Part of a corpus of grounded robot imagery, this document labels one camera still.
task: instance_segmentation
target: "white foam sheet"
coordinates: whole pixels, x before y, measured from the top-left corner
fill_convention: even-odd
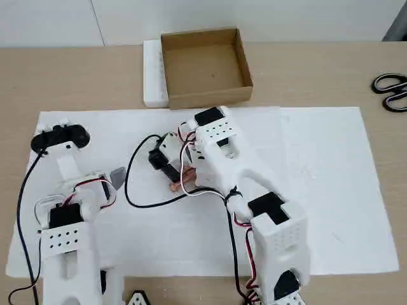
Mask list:
[[[379,273],[398,270],[396,249],[379,190],[368,138],[358,108],[236,108],[237,123],[260,157],[291,189],[309,214],[312,274]],[[127,166],[136,145],[150,133],[174,130],[197,110],[42,112],[39,123],[69,118],[82,124],[91,142],[77,157],[84,172]],[[174,195],[162,173],[136,157],[129,195],[137,204]],[[41,160],[27,184],[22,224],[34,268],[38,225],[33,204],[61,177],[51,158]],[[231,276],[230,237],[222,202],[215,196],[185,198],[166,207],[136,209],[123,188],[116,204],[98,215],[103,267],[119,265],[131,276]],[[235,228],[240,273],[249,275],[244,231]],[[15,228],[6,273],[27,276]]]

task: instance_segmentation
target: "brown box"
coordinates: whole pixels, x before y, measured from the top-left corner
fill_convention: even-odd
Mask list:
[[[161,42],[170,108],[250,99],[253,82],[239,29],[163,34]]]

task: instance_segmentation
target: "black wire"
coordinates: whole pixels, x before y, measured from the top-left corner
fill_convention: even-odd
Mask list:
[[[228,225],[229,225],[229,233],[230,233],[230,241],[231,241],[231,249],[233,251],[233,266],[235,268],[235,285],[236,285],[236,290],[240,294],[240,296],[244,300],[244,304],[252,304],[250,299],[241,291],[240,289],[240,280],[239,280],[239,270],[238,270],[238,261],[237,261],[237,250],[236,250],[236,241],[235,241],[235,234],[233,232],[233,224],[231,221],[231,215],[229,211],[226,209],[226,212],[228,214]]]
[[[139,150],[141,149],[141,147],[151,138],[158,138],[159,140],[162,139],[161,136],[159,135],[149,135],[148,137],[146,137],[143,141],[141,141],[141,143],[137,146],[137,148],[135,149],[135,151],[133,152],[132,157],[130,158],[130,161],[128,162],[128,166],[127,166],[127,172],[126,172],[126,178],[125,178],[125,196],[127,199],[127,202],[129,205],[135,207],[135,208],[155,208],[155,207],[162,207],[163,205],[169,205],[170,203],[173,203],[175,201],[178,201],[180,199],[183,199],[185,197],[187,197],[187,194],[182,194],[179,195],[178,197],[172,198],[170,200],[164,201],[164,202],[159,202],[159,203],[153,203],[152,205],[136,205],[134,202],[132,202],[130,200],[130,197],[128,195],[128,177],[130,176],[130,169],[132,167],[133,164],[133,160],[135,158],[135,155],[139,152]],[[192,191],[190,191],[191,194],[194,193],[198,193],[200,191],[214,191],[217,192],[219,194],[221,194],[220,192],[218,192],[217,190],[211,188],[211,187],[198,187]]]
[[[27,289],[35,287],[35,285],[37,284],[37,282],[39,280],[39,275],[41,274],[41,239],[39,239],[39,242],[38,242],[38,253],[39,253],[38,254],[38,273],[37,273],[37,277],[34,280],[34,283],[31,283],[31,285],[21,287],[21,288],[17,288],[15,290],[11,291],[8,294],[8,304],[9,305],[14,305],[13,302],[11,301],[11,297],[13,296],[13,294],[15,294],[18,291],[27,290]]]
[[[34,160],[32,165],[28,169],[27,173],[25,174],[24,180],[23,180],[23,182],[21,184],[20,192],[18,194],[18,200],[17,200],[17,230],[18,230],[18,235],[20,236],[21,246],[22,246],[23,251],[24,251],[25,261],[27,262],[27,267],[28,267],[28,271],[29,271],[29,274],[30,274],[31,285],[33,285],[32,286],[32,294],[34,296],[35,305],[39,305],[38,293],[37,293],[37,288],[34,286],[34,284],[35,284],[34,273],[32,272],[30,256],[29,256],[27,245],[25,244],[23,232],[22,232],[22,229],[21,229],[20,211],[21,211],[21,201],[22,201],[22,198],[23,198],[23,192],[24,192],[25,185],[26,185],[26,183],[28,181],[28,178],[30,177],[30,174],[32,173],[33,169],[36,167],[38,161],[43,156],[46,148],[47,148],[47,146],[42,148],[42,150],[39,152],[37,158]]]
[[[249,299],[249,295],[251,295],[252,292],[254,292],[253,289],[252,289],[252,290],[248,290],[248,291],[246,292],[246,297],[247,297],[247,299]],[[243,303],[242,303],[242,304],[243,304],[243,305],[248,305],[249,303],[248,303],[247,300],[243,300]]]
[[[182,198],[187,197],[187,194],[182,194],[178,197],[172,198],[171,200],[167,200],[164,202],[160,202],[160,203],[154,203],[152,205],[136,205],[135,203],[133,203],[129,196],[128,196],[128,192],[127,192],[127,187],[128,187],[128,176],[130,175],[130,169],[132,167],[132,163],[133,160],[135,158],[135,155],[139,152],[140,148],[151,138],[158,138],[158,140],[161,140],[162,137],[160,137],[159,135],[149,135],[148,137],[146,137],[143,141],[141,141],[141,143],[137,146],[137,148],[135,149],[135,151],[133,152],[132,157],[130,158],[130,161],[128,162],[128,166],[127,166],[127,172],[126,172],[126,178],[125,178],[125,196],[127,199],[128,204],[130,204],[133,207],[136,208],[154,208],[154,207],[161,207],[163,205],[169,205],[170,203],[173,203],[175,201],[178,201]],[[192,191],[190,191],[189,193],[193,194],[193,193],[197,193],[200,191],[214,191],[216,193],[219,193],[221,195],[221,193],[219,191],[217,191],[216,189],[213,189],[211,187],[198,187]],[[245,301],[245,304],[249,304],[251,305],[252,302],[250,301],[250,299],[241,291],[240,289],[240,280],[239,280],[239,272],[238,272],[238,260],[237,260],[237,250],[236,250],[236,241],[235,241],[235,235],[233,233],[233,224],[231,221],[231,215],[229,213],[229,211],[226,209],[227,213],[228,213],[228,225],[229,225],[229,232],[230,232],[230,240],[231,240],[231,247],[232,247],[232,251],[233,251],[233,265],[234,265],[234,270],[235,270],[235,285],[236,285],[236,289],[237,292],[239,293],[239,295],[243,298],[243,300]]]

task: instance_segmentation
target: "black scissors handle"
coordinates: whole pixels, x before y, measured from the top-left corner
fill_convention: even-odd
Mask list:
[[[378,84],[384,79],[396,79],[399,82],[390,86],[380,87]],[[371,89],[377,94],[398,92],[402,91],[404,87],[407,87],[407,76],[398,73],[386,73],[375,78],[371,84]]]
[[[380,87],[378,84],[384,79],[398,81],[396,84]],[[407,112],[407,107],[394,107],[392,104],[396,100],[407,97],[407,76],[398,73],[386,73],[375,78],[371,84],[371,89],[377,94],[394,93],[383,100],[383,107],[392,112]]]
[[[407,107],[394,107],[392,105],[394,101],[399,100],[401,98],[405,98],[405,97],[407,97],[407,90],[400,91],[399,93],[396,93],[395,95],[386,97],[383,100],[384,109],[391,111],[391,112],[407,112]]]

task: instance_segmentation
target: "metal bracket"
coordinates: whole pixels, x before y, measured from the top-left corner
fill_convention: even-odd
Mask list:
[[[143,290],[136,290],[127,305],[150,305],[150,302]]]

